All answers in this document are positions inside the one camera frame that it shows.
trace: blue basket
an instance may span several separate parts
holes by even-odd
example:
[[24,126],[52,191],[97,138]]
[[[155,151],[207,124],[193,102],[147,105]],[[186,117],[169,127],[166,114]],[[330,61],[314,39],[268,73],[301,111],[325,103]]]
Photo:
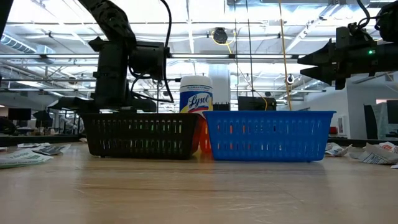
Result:
[[206,111],[215,160],[320,161],[334,111]]

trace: ceiling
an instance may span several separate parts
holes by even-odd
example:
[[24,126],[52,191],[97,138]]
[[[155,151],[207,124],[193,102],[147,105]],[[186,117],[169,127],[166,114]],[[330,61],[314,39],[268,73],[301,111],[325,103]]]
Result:
[[[164,5],[158,0],[113,0],[122,8],[131,23],[131,28],[138,40],[164,42],[168,27],[168,15]],[[261,4],[260,0],[237,1],[236,10],[230,0],[167,0],[172,11],[173,25],[170,38],[172,53],[180,54],[228,54],[226,45],[217,45],[211,38],[216,27],[223,27],[229,35],[231,51],[234,54],[282,54],[282,38],[279,37],[280,13],[278,4]],[[350,22],[358,22],[365,15],[356,1],[347,0],[350,4],[331,5],[330,0],[295,0],[282,5],[284,19],[285,48],[287,54],[305,55],[323,47],[330,38],[334,38],[335,29],[346,26]],[[376,0],[363,0],[365,3]],[[368,10],[371,16],[379,12],[380,5],[370,4]],[[366,27],[375,38],[380,39],[378,31],[374,30],[374,21]],[[15,41],[23,43],[28,49],[53,50],[56,54],[93,54],[87,44],[97,36],[105,38],[93,17],[77,0],[14,0],[9,15],[5,34]],[[1,54],[21,54],[20,50],[0,44]],[[35,60],[7,60],[18,67],[23,67],[32,73],[22,73],[22,77],[92,80],[92,72],[96,60],[60,59],[45,71],[44,63]],[[231,74],[231,87],[236,88],[236,75],[239,71],[232,62],[215,62],[214,60],[169,60],[168,78],[178,78],[185,75],[208,75],[209,67],[215,63],[227,63]],[[256,88],[279,89],[284,87],[285,68],[283,60],[273,60],[267,63],[239,62],[243,73],[253,73]],[[296,78],[300,70],[307,68],[294,62],[287,64],[287,72]],[[312,82],[303,77],[300,85]],[[41,85],[57,88],[93,88],[94,82],[79,82],[71,85],[67,82],[47,82]],[[153,89],[155,84],[140,80],[136,88]],[[179,83],[170,82],[172,89],[178,89]],[[239,79],[239,88],[247,88],[243,77]],[[322,83],[312,88],[323,88]]]

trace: table surface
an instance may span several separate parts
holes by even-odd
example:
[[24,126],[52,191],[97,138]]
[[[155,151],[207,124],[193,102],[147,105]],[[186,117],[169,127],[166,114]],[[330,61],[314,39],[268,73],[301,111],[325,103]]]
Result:
[[398,170],[311,163],[104,159],[75,143],[0,170],[0,223],[397,223]]

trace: yellow cable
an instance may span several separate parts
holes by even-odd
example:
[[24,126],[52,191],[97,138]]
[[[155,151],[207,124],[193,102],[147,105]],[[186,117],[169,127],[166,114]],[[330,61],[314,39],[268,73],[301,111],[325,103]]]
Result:
[[[216,44],[218,44],[218,45],[226,45],[227,48],[228,48],[228,50],[229,50],[229,53],[232,54],[232,50],[231,50],[231,47],[229,47],[229,45],[232,44],[232,43],[236,40],[236,33],[235,33],[235,32],[234,32],[234,40],[232,40],[232,41],[229,42],[229,43],[225,43],[225,44],[219,44],[219,43],[217,43],[216,40],[214,39],[214,31],[211,33],[211,38],[213,39],[214,43],[216,43]],[[252,88],[252,90],[254,90],[259,96],[261,96],[261,98],[266,102],[266,110],[267,110],[267,109],[268,109],[268,102],[267,102],[267,100],[266,100],[259,92],[257,92],[257,91],[253,88],[253,86],[251,85],[251,83],[250,83],[250,82],[246,79],[246,77],[244,76],[242,70],[239,68],[239,65],[238,65],[237,61],[236,61],[235,59],[234,59],[234,61],[235,61],[235,63],[236,63],[236,66],[238,66],[239,71],[242,73],[242,76],[243,76],[244,80],[249,84],[249,86]]]
[[282,31],[282,48],[284,52],[284,63],[285,63],[285,84],[287,92],[287,103],[289,104],[289,110],[293,110],[292,102],[290,100],[290,90],[287,84],[287,66],[286,66],[286,50],[285,50],[285,34],[284,34],[284,22],[282,18],[282,0],[279,0],[279,13],[280,13],[280,29]]

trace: white lid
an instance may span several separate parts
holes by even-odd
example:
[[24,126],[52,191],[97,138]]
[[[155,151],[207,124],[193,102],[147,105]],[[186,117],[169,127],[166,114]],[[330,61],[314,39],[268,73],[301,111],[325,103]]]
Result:
[[186,85],[206,85],[213,87],[211,78],[201,75],[190,75],[183,77],[181,79],[180,86],[186,86]]

